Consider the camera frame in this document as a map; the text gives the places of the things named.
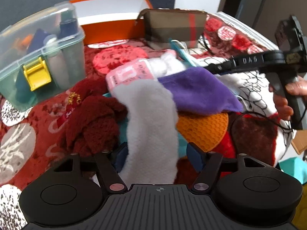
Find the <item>right hand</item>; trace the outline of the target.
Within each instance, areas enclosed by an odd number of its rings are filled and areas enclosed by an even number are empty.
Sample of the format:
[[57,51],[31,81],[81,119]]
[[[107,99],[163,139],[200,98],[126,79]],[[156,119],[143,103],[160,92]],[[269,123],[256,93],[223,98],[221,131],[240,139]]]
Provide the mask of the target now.
[[[294,114],[294,110],[291,106],[288,105],[287,99],[277,95],[272,85],[269,85],[268,90],[269,92],[274,93],[273,101],[275,104],[275,108],[278,111],[279,117],[284,121],[289,121],[292,115]],[[287,84],[286,90],[289,94],[294,96],[301,96],[306,101],[306,95],[307,95],[306,80],[304,80],[300,76],[298,76],[298,81]]]

